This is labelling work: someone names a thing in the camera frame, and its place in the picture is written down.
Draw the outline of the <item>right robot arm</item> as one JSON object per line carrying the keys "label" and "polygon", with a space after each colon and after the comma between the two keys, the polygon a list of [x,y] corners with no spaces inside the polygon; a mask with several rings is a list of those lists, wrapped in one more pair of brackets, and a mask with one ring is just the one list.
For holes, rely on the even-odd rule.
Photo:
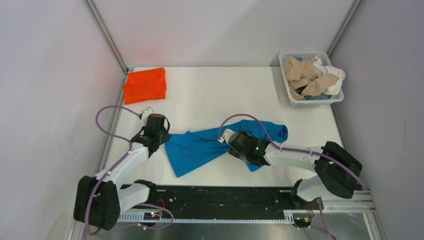
{"label": "right robot arm", "polygon": [[319,197],[351,199],[362,188],[363,165],[338,143],[324,146],[287,146],[269,139],[259,139],[245,131],[226,129],[219,142],[230,147],[229,154],[255,166],[288,166],[315,173],[298,180],[292,188],[291,204],[303,209]]}

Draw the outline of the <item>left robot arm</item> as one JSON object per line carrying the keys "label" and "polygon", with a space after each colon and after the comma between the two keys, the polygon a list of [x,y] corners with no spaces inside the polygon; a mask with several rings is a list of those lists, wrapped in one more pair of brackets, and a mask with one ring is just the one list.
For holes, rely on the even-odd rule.
{"label": "left robot arm", "polygon": [[73,210],[74,220],[100,230],[111,230],[119,216],[132,207],[142,204],[152,208],[158,195],[150,190],[152,182],[136,180],[123,187],[126,178],[167,142],[171,134],[168,119],[159,113],[150,113],[145,125],[131,140],[130,149],[122,161],[106,168],[95,176],[83,176],[77,185]]}

